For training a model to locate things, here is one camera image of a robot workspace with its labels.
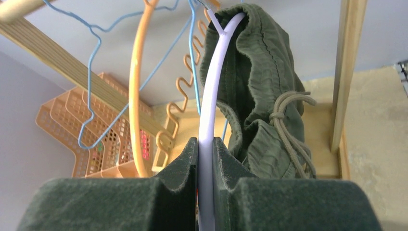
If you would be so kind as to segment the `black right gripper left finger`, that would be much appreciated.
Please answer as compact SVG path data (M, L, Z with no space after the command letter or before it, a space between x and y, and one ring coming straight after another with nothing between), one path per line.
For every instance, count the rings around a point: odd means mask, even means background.
M53 179L33 197L20 231L195 231L198 141L151 178Z

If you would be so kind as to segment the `purple hanger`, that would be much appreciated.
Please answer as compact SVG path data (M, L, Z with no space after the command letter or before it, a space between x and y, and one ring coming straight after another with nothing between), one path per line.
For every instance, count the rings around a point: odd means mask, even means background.
M198 228L200 231L214 231L215 206L213 186L213 138L217 92L224 59L230 40L245 13L238 13L222 27L212 10L207 10L219 39L212 55L204 86L199 136L198 136Z

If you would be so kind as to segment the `orange hanger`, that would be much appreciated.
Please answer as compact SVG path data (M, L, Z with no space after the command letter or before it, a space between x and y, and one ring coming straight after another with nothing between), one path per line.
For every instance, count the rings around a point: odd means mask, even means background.
M187 93L181 87L181 83L186 86L189 81L183 77L176 80L176 87L183 95L184 101L182 106L174 102L169 102L166 106L166 123L162 127L156 126L149 122L149 116L144 116L139 110L139 96L140 90L144 85L140 84L140 70L142 64L142 56L144 50L144 43L146 39L147 29L154 11L157 10L158 2L156 0L146 0L144 2L145 10L141 17L139 27L133 44L130 73L129 73L129 92L128 92L128 118L131 132L132 153L134 164L139 177L151 177L153 173L163 170L167 164L174 148L175 141L180 129L178 117L173 113L178 111L180 114L185 113L187 106L186 100L189 98ZM140 130L143 129L156 138L157 152L151 166L145 164L145 160L141 151L141 136Z

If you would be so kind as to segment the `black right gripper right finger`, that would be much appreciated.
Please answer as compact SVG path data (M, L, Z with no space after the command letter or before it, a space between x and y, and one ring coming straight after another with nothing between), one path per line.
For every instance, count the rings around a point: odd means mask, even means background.
M213 140L217 231L379 231L359 186L346 180L256 177Z

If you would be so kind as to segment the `dark olive green shorts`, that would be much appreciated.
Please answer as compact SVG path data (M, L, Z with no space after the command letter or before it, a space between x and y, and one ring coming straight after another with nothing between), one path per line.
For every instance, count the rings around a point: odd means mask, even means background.
M304 103L315 105L294 70L287 32L260 6L241 3L216 13L222 26L245 13L223 62L217 106L231 127L228 150L253 174L312 179Z

